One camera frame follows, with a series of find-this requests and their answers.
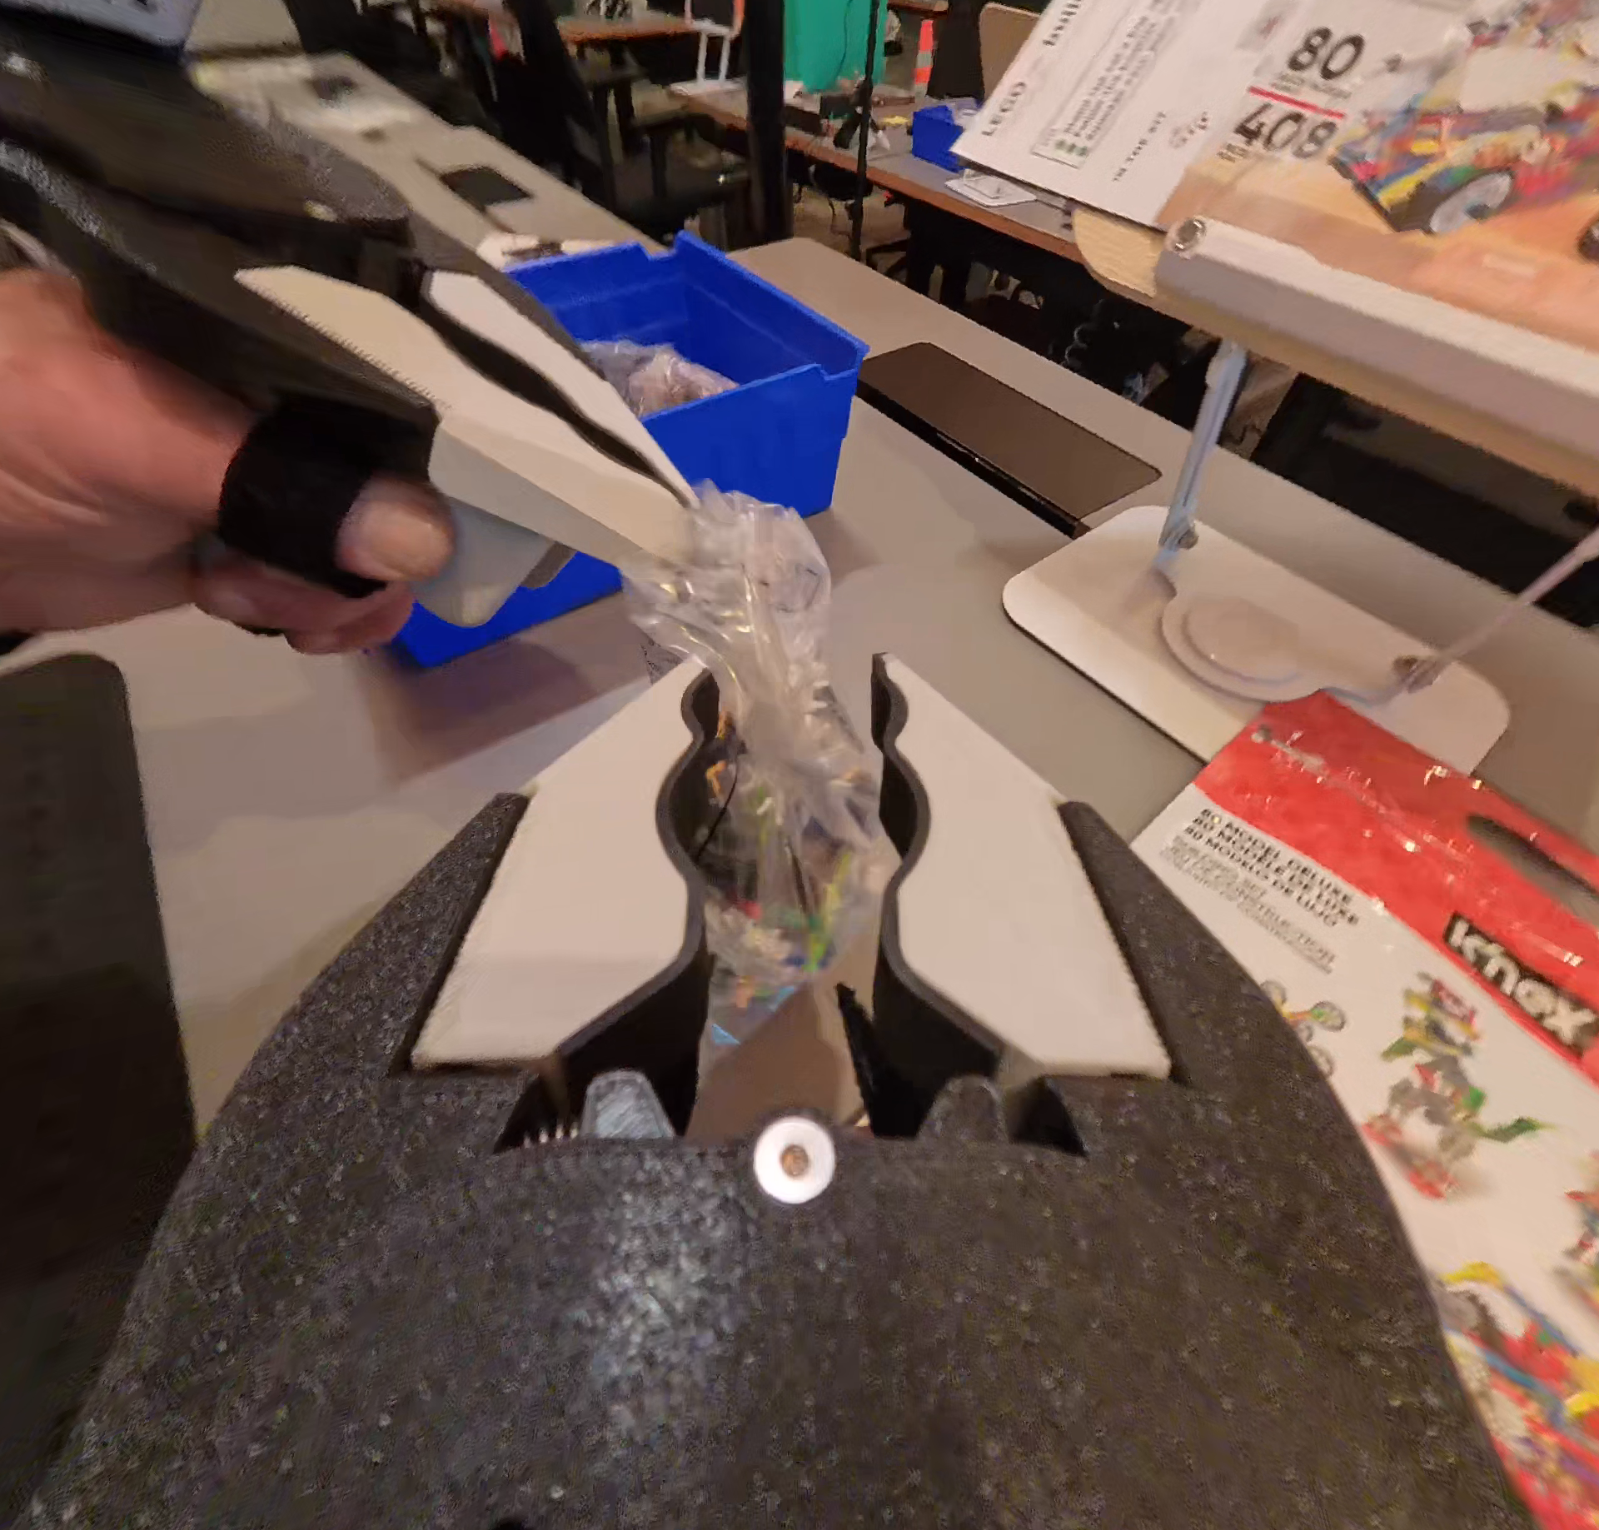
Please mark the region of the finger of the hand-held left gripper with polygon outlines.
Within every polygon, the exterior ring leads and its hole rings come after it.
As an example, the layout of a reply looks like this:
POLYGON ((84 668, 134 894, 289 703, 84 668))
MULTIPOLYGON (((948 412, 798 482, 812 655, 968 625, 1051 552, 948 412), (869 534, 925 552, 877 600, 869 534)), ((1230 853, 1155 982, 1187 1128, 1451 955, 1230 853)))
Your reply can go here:
POLYGON ((422 275, 422 320, 470 368, 564 421, 591 448, 693 507, 695 487, 539 304, 463 270, 422 275))
POLYGON ((454 523, 448 566, 420 587, 436 616, 484 625, 521 586, 546 584, 571 553, 612 566, 687 561, 698 502, 684 505, 475 373, 420 312, 293 264, 247 268, 238 282, 432 407, 429 477, 454 523))

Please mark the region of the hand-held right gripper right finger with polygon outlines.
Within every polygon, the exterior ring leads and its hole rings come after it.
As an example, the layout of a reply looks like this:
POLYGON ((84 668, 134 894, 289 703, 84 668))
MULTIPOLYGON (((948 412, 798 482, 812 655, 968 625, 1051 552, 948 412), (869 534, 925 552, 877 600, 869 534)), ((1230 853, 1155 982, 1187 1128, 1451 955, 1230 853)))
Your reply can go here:
POLYGON ((896 655, 871 662, 884 889, 869 1005, 837 1005, 877 1134, 987 1080, 1014 1134, 1051 1080, 1169 1080, 1171 1057, 1048 778, 896 655))

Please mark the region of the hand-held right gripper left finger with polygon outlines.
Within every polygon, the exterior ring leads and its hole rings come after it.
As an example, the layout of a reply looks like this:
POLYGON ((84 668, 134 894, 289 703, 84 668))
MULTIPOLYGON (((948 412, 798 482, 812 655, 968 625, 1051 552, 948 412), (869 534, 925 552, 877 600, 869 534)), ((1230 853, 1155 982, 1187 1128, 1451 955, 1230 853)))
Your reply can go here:
POLYGON ((714 678, 684 662, 530 780, 413 1071, 532 1078, 564 1119, 630 1071, 687 1132, 711 985, 691 843, 712 737, 714 678))

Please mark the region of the blue plastic bin with sticker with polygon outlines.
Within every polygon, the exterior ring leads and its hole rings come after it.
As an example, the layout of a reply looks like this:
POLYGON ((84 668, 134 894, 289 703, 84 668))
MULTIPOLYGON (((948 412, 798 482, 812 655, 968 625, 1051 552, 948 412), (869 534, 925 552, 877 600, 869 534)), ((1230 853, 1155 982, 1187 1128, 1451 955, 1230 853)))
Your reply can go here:
POLYGON ((584 345, 666 346, 728 382, 645 420, 691 484, 805 518, 832 505, 866 341, 691 234, 664 252, 521 261, 509 277, 584 345))

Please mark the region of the clear bag of rods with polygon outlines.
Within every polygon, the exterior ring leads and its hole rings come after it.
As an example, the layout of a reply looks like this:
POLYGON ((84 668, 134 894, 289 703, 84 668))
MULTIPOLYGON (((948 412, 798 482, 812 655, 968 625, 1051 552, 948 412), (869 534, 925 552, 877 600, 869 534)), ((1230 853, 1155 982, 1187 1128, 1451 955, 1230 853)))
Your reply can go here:
POLYGON ((832 577, 793 509, 704 484, 677 562, 625 570, 650 661, 712 687, 671 800, 704 891, 705 1048, 750 1039, 875 925, 894 853, 882 777, 832 684, 832 577))

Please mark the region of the colourful printed toy package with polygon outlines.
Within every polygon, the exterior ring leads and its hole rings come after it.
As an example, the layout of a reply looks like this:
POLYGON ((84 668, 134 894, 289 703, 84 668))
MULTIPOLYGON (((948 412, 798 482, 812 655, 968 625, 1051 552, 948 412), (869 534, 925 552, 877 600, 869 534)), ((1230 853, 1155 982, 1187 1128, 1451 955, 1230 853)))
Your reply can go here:
POLYGON ((1596 855, 1330 694, 1137 836, 1330 1080, 1540 1526, 1598 1523, 1598 932, 1492 841, 1596 855))

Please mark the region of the person's left hand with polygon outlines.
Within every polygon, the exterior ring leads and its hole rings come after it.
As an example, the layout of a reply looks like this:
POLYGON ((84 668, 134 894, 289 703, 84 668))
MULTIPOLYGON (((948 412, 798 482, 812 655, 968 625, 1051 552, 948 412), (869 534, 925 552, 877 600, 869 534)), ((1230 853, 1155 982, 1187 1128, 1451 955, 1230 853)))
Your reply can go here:
POLYGON ((447 507, 377 480, 343 521, 338 557, 377 580, 361 600, 238 553, 198 555, 250 414, 116 341, 54 271, 2 277, 2 630, 65 634, 195 607, 302 653, 393 639, 414 584, 452 555, 447 507))

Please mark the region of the clear bag of orange pieces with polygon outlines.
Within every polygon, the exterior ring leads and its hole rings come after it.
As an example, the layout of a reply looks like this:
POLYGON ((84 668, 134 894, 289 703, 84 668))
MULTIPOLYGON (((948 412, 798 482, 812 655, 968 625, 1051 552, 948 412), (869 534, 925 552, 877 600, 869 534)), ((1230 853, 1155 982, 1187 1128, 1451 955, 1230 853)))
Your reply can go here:
POLYGON ((737 382, 684 357, 670 343, 584 341, 582 352, 639 418, 737 389, 737 382))

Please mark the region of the black metal pole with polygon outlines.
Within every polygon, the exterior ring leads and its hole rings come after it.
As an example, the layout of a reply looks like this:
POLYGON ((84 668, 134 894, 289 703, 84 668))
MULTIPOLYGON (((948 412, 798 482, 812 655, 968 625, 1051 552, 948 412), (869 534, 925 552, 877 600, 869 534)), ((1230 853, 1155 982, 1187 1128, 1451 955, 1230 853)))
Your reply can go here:
POLYGON ((784 123, 784 0, 746 0, 745 45, 753 227, 762 243, 784 241, 793 223, 784 123))

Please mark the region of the white book stand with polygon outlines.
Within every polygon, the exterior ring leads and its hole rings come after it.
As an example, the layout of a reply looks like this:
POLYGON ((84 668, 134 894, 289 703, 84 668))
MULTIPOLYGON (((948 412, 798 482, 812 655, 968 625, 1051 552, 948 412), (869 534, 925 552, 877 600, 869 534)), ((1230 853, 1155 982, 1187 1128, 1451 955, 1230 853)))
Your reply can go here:
POLYGON ((1596 557, 1596 532, 1491 620, 1428 646, 1198 514, 1250 368, 1283 362, 1441 434, 1582 487, 1596 468, 1596 352, 1339 270, 1212 218, 1159 230, 1078 205, 1076 250, 1123 298, 1219 339, 1169 505, 1130 509, 1016 575, 1010 621, 1209 761, 1260 711, 1342 696, 1433 759, 1476 769, 1512 709, 1467 659, 1596 557))

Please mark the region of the long grey background table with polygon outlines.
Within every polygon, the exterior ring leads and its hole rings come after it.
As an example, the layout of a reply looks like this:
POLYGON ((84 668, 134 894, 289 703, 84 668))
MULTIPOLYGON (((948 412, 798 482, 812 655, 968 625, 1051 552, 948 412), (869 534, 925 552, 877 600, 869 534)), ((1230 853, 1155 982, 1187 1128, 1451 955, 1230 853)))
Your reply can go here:
MULTIPOLYGON (((687 104, 691 114, 743 134, 748 145, 753 143, 748 95, 741 84, 716 86, 700 93, 691 89, 691 82, 675 82, 668 93, 677 102, 687 104)), ((1025 200, 1009 207, 987 207, 973 202, 950 186, 953 173, 919 159, 905 136, 891 136, 886 154, 869 154, 868 179, 878 189, 932 207, 987 234, 1009 237, 1055 259, 1087 262, 1075 243, 1066 209, 1043 200, 1025 200)))

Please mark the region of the small blue bin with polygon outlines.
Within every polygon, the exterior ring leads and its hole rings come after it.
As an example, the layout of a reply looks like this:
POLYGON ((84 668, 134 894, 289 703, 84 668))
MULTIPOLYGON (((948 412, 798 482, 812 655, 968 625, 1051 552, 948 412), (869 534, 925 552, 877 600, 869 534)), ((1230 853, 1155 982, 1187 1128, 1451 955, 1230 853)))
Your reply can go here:
POLYGON ((978 107, 973 100, 930 100, 918 107, 911 125, 912 157, 952 175, 960 173, 966 166, 955 146, 977 118, 978 107))

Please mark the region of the black table inset panel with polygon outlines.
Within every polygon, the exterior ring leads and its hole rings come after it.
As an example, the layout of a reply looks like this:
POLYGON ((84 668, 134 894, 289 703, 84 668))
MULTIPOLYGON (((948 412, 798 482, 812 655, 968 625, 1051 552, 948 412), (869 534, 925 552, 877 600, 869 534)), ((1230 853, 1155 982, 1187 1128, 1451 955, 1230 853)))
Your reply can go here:
POLYGON ((866 359, 857 395, 1069 539, 1159 480, 1148 461, 930 341, 866 359))

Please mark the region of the white printed instruction sheet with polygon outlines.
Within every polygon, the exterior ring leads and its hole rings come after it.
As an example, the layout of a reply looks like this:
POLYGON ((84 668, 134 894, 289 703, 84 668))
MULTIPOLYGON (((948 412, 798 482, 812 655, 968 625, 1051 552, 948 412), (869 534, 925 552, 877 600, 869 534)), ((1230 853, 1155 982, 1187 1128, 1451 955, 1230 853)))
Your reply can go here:
POLYGON ((1155 225, 1308 0, 1051 0, 955 145, 966 166, 1155 225))

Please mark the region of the colourful instruction booklet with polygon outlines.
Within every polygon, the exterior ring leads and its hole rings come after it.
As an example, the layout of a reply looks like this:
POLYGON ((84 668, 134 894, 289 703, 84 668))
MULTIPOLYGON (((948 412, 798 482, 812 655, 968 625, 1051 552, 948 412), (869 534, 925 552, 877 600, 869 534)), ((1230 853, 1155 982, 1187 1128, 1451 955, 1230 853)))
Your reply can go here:
POLYGON ((1308 0, 1162 211, 1598 348, 1598 0, 1308 0))

